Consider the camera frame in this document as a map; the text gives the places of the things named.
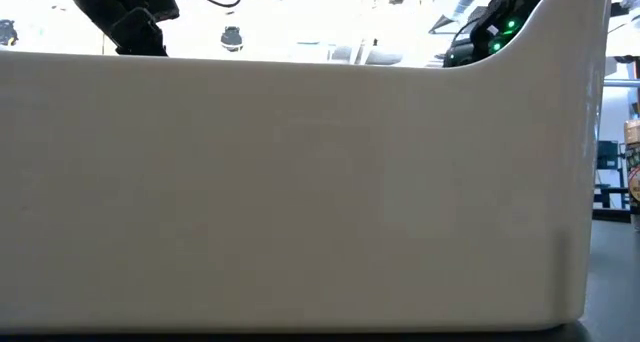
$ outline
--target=exposed ceiling pipe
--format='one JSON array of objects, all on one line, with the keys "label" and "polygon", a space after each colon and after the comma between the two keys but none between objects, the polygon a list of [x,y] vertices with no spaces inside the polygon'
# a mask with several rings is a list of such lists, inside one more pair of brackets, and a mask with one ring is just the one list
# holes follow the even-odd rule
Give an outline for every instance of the exposed ceiling pipe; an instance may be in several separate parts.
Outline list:
[{"label": "exposed ceiling pipe", "polygon": [[445,6],[442,17],[433,25],[429,32],[433,33],[436,29],[446,26],[452,22],[461,22],[473,12],[479,0],[451,0],[452,3]]}]

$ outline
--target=gray floor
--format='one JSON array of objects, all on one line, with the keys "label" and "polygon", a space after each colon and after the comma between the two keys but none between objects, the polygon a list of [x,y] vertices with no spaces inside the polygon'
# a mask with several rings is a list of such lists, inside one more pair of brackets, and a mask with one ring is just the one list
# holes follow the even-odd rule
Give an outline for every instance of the gray floor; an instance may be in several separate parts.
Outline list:
[{"label": "gray floor", "polygon": [[422,342],[422,341],[640,341],[640,234],[629,224],[594,222],[585,315],[579,322],[528,333],[270,335],[270,336],[31,336],[3,341],[102,342]]}]

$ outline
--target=white plastic container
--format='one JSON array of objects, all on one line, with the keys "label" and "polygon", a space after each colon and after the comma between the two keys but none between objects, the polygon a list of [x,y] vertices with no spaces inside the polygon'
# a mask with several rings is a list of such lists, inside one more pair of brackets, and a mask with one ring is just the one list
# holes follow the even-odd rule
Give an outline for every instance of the white plastic container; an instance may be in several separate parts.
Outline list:
[{"label": "white plastic container", "polygon": [[0,329],[577,319],[608,6],[445,70],[0,53]]}]

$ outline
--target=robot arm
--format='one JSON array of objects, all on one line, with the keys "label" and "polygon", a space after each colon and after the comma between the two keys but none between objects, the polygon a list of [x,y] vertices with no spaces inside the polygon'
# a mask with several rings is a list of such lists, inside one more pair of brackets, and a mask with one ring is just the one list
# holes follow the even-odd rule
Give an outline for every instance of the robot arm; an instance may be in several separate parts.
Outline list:
[{"label": "robot arm", "polygon": [[489,57],[509,43],[524,25],[540,0],[491,0],[482,16],[462,27],[475,24],[469,38],[454,40],[445,54],[443,67],[464,66]]},{"label": "robot arm", "polygon": [[74,0],[122,55],[167,56],[157,22],[175,19],[175,0]]}]

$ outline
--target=ceiling duct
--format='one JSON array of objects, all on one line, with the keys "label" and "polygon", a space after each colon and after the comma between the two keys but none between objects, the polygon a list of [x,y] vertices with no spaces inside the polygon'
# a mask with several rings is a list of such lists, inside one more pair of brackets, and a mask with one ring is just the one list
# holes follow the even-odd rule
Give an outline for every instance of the ceiling duct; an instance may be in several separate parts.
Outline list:
[{"label": "ceiling duct", "polygon": [[463,22],[471,14],[477,4],[477,0],[451,0],[451,3],[445,6],[442,17],[431,28],[430,32],[446,26],[452,22]]}]

